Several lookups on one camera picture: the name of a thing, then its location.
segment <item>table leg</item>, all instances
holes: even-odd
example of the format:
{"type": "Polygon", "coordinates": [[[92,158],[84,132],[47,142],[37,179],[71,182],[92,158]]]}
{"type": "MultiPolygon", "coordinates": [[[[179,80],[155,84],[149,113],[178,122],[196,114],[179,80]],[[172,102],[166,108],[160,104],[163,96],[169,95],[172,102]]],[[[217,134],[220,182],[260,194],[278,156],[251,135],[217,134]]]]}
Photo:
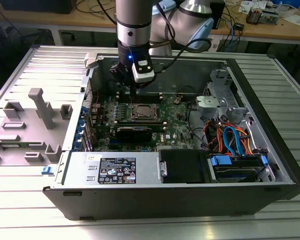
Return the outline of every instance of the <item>table leg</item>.
{"type": "Polygon", "coordinates": [[[216,52],[218,50],[220,41],[224,38],[224,35],[212,34],[209,35],[208,38],[211,39],[211,47],[208,52],[216,52]]]}
{"type": "Polygon", "coordinates": [[[64,41],[62,39],[61,32],[57,28],[52,28],[50,31],[52,33],[54,44],[56,46],[63,46],[64,41]]]}

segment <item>gray floor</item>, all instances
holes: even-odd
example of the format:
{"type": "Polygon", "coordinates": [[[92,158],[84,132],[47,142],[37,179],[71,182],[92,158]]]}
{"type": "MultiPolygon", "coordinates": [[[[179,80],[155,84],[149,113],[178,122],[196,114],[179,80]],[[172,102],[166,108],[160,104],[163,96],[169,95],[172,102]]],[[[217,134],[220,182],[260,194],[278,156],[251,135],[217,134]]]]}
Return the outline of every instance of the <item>gray floor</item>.
{"type": "MultiPolygon", "coordinates": [[[[36,29],[20,29],[23,35],[37,32],[36,29]]],[[[76,40],[72,40],[70,35],[64,35],[63,40],[67,46],[97,46],[97,47],[115,47],[115,33],[95,32],[95,43],[92,42],[89,32],[76,31],[74,32],[76,40]]],[[[13,29],[10,31],[8,38],[0,41],[0,89],[6,82],[10,74],[16,68],[22,57],[28,51],[31,44],[53,45],[54,42],[49,37],[49,34],[38,38],[37,36],[27,38],[23,43],[20,41],[20,35],[13,29]]],[[[234,47],[231,52],[248,53],[265,53],[267,43],[251,42],[247,47],[247,42],[241,41],[238,47],[234,47]]],[[[296,62],[300,59],[300,46],[294,49],[292,44],[271,44],[266,51],[268,54],[273,54],[292,73],[296,62]]],[[[294,76],[300,84],[300,70],[294,76]]]]}

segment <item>computer case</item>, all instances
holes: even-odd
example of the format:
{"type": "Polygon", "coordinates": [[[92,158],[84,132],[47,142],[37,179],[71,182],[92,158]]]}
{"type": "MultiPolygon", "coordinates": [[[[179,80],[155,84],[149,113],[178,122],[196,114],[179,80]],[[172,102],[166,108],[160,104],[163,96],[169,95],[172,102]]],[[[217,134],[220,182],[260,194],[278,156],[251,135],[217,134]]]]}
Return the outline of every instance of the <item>computer case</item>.
{"type": "Polygon", "coordinates": [[[77,0],[0,0],[0,3],[8,11],[69,14],[77,0]]]}

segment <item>robotic arm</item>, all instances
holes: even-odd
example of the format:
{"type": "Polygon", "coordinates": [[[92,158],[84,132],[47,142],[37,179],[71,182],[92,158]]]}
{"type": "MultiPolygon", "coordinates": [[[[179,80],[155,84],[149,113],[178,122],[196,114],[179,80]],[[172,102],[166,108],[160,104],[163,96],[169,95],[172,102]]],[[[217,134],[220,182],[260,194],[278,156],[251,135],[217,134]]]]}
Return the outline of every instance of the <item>robotic arm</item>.
{"type": "MultiPolygon", "coordinates": [[[[153,8],[158,3],[159,0],[116,0],[119,62],[112,66],[110,72],[130,88],[131,95],[155,79],[150,53],[171,53],[170,44],[152,48],[158,42],[172,39],[164,18],[156,7],[153,8]]],[[[214,22],[210,18],[210,0],[186,0],[179,8],[173,0],[163,0],[160,5],[175,29],[174,41],[177,43],[186,45],[193,39],[209,35],[214,22]]],[[[202,44],[196,42],[190,47],[198,49],[202,44]]]]}

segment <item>side panel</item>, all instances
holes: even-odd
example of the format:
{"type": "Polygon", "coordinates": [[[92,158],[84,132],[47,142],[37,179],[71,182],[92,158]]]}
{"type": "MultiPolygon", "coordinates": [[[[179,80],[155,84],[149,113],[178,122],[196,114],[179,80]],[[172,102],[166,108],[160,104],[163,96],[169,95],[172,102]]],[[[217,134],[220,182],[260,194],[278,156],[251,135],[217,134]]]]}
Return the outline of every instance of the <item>side panel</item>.
{"type": "Polygon", "coordinates": [[[293,188],[292,185],[73,191],[46,188],[43,193],[67,219],[106,220],[253,215],[293,188]]]}

